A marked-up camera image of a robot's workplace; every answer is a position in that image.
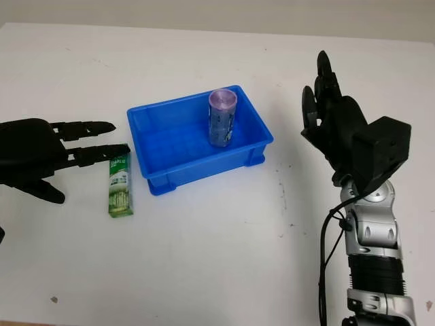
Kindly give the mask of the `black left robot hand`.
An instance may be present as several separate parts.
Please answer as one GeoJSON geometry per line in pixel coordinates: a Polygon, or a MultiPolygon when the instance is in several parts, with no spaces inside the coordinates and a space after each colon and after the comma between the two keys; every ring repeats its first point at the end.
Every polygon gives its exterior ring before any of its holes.
{"type": "Polygon", "coordinates": [[[126,144],[67,149],[67,141],[115,130],[110,122],[54,122],[29,118],[1,123],[1,184],[47,202],[62,204],[65,195],[45,179],[58,170],[110,161],[130,152],[126,144]]]}

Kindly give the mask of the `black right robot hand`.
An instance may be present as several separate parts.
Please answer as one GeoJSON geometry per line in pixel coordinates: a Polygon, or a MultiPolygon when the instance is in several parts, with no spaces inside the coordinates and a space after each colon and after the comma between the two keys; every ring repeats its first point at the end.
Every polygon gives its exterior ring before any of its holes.
{"type": "Polygon", "coordinates": [[[352,176],[352,137],[367,121],[355,100],[341,93],[325,51],[317,57],[314,87],[302,91],[301,135],[320,150],[334,170],[332,182],[341,186],[352,176]]]}

